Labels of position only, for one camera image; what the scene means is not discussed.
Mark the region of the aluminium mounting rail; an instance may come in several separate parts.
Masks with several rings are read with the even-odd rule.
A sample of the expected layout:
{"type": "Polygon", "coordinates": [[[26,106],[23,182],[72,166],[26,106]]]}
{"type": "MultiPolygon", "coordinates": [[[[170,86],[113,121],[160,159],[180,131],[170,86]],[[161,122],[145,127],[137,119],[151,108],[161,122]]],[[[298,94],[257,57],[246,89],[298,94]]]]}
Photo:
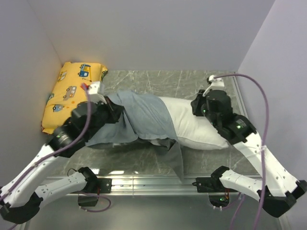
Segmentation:
{"type": "Polygon", "coordinates": [[[194,177],[180,182],[173,176],[113,176],[112,204],[100,199],[97,213],[77,207],[77,195],[65,196],[43,208],[22,230],[250,230],[258,204],[236,195],[224,210],[211,207],[198,193],[194,177]]]}

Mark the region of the grey striped pillowcase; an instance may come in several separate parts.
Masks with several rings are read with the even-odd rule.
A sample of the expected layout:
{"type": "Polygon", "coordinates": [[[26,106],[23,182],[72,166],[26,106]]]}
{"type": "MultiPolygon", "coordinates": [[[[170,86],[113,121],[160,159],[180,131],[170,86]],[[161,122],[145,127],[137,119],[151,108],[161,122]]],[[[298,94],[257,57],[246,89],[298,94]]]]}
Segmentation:
{"type": "Polygon", "coordinates": [[[105,124],[86,146],[106,149],[116,145],[151,143],[157,157],[183,179],[181,147],[164,102],[153,94],[140,94],[135,91],[118,91],[109,94],[108,97],[114,104],[123,106],[124,111],[118,122],[105,124]]]}

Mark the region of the white pillow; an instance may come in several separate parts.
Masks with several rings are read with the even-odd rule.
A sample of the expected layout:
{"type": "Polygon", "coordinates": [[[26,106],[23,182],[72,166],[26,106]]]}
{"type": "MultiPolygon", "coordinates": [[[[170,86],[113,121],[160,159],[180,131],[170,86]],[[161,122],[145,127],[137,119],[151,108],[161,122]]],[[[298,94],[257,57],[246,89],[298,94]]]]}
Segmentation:
{"type": "Polygon", "coordinates": [[[229,146],[206,117],[192,113],[191,100],[147,94],[140,105],[164,125],[173,124],[171,131],[181,146],[195,150],[221,150],[229,146]]]}

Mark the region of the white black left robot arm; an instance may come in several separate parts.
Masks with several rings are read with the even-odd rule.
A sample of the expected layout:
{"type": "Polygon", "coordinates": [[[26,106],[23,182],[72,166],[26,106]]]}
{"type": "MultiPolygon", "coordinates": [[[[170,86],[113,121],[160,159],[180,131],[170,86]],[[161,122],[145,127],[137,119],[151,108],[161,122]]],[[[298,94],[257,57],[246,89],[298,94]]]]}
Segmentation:
{"type": "Polygon", "coordinates": [[[106,102],[82,102],[50,135],[35,158],[10,183],[0,189],[0,215],[14,224],[33,218],[50,202],[74,192],[97,192],[98,178],[89,167],[50,184],[42,182],[58,165],[83,148],[105,124],[119,121],[124,107],[106,102]]]}

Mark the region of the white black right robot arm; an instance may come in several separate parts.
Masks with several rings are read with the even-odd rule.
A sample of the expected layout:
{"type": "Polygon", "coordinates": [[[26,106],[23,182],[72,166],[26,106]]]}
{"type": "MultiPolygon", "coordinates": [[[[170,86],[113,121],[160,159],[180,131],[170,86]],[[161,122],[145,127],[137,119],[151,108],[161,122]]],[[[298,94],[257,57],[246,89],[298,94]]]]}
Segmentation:
{"type": "Polygon", "coordinates": [[[218,134],[241,152],[261,176],[257,180],[221,166],[209,179],[196,178],[193,185],[199,193],[230,189],[257,201],[264,195],[262,207],[275,218],[286,213],[306,193],[306,181],[292,176],[270,150],[261,145],[260,134],[245,116],[233,112],[225,91],[199,90],[191,107],[193,115],[206,117],[218,134]]]}

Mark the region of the yellow car-print pillow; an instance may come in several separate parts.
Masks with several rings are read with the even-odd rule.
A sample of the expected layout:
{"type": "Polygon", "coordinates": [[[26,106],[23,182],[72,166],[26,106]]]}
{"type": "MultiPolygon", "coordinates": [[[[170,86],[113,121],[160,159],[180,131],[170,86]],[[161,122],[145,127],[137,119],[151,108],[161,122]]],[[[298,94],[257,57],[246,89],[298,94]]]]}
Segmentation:
{"type": "Polygon", "coordinates": [[[41,122],[42,131],[52,134],[61,126],[71,111],[87,100],[82,84],[88,86],[93,81],[101,81],[107,72],[108,69],[99,63],[66,62],[48,98],[41,122]]]}

